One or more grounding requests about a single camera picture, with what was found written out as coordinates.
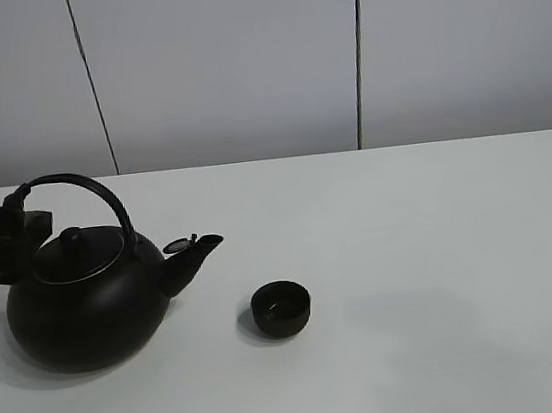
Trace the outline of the small black teacup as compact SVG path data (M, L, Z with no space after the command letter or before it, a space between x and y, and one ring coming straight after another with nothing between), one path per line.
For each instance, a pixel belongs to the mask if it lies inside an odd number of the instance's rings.
M273 281L257 289L250 311L258 329L267 338L283 340L297 335L308 323L310 292L292 281Z

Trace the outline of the black round teapot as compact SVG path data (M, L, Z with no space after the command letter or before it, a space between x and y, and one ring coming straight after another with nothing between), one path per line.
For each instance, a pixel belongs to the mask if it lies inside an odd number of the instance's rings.
M136 354L223 241L192 234L158 249L136 232L124 205L103 184L52 174L19 186L4 207L21 211L31 189L73 184L100 197L116 226L72 227L33 251L26 274L10 287L8 326L27 356L60 373L97 371Z

